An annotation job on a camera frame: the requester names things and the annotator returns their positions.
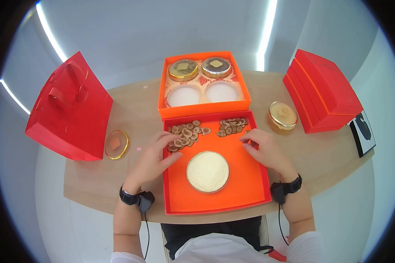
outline stacked red boxes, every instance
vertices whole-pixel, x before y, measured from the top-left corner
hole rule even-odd
[[[305,133],[339,130],[363,110],[335,63],[307,51],[297,49],[283,82]]]

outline black wrist sensor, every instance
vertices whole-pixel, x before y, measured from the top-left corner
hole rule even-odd
[[[299,177],[291,183],[273,183],[271,185],[271,194],[276,203],[284,204],[285,196],[299,191],[301,186],[302,178],[299,174]]]
[[[155,202],[155,197],[151,192],[140,192],[138,194],[128,194],[122,190],[123,185],[120,187],[120,199],[123,203],[128,205],[137,204],[139,206],[139,211],[143,214],[145,213],[151,205]]]

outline red paper gift bag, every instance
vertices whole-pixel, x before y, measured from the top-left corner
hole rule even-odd
[[[77,52],[42,87],[25,134],[69,159],[101,160],[112,103]]]

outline human hand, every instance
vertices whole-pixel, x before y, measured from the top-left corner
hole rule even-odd
[[[179,138],[180,135],[173,135],[166,131],[156,134],[143,151],[136,166],[128,173],[123,183],[123,190],[130,194],[140,192],[143,183],[156,179],[165,169],[175,163],[183,155],[181,152],[174,152],[163,160],[160,157],[160,152],[169,142]]]
[[[272,134],[263,130],[252,129],[241,136],[239,140],[243,142],[243,148],[262,165],[276,170],[283,176],[290,176],[295,179],[297,174],[295,168],[289,158],[284,155]]]

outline wooden table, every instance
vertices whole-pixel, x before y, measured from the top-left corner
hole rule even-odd
[[[282,73],[244,71],[252,103],[250,110],[259,129],[273,133],[265,122],[265,114],[274,101],[294,106],[285,88]],[[120,186],[127,171],[136,163],[148,139],[162,130],[158,114],[158,91],[160,79],[128,84],[108,90],[114,99],[106,135],[114,130],[124,130],[129,135],[128,152],[118,160],[110,160],[104,154],[101,161],[85,162],[67,159],[64,173],[64,197],[87,207],[114,213]],[[303,178],[310,196],[334,186],[374,155],[374,151],[358,157],[354,138],[349,126],[334,132],[305,134],[299,122],[288,135],[276,135],[286,155],[290,157]],[[271,183],[279,181],[275,171],[268,170]],[[250,218],[278,209],[274,202],[224,213],[205,215],[166,215],[162,176],[142,186],[152,191],[155,203],[147,212],[150,222],[171,224],[217,223]]]

